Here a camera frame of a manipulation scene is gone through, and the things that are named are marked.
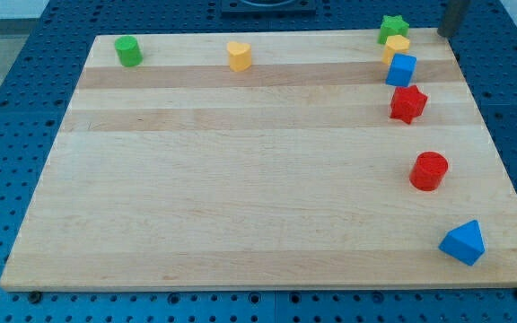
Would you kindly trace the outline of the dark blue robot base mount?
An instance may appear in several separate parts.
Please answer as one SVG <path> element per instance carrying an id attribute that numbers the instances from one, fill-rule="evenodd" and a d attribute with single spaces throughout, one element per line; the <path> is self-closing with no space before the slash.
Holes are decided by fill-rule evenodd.
<path id="1" fill-rule="evenodd" d="M 222 15 L 315 13 L 317 0 L 220 0 Z"/>

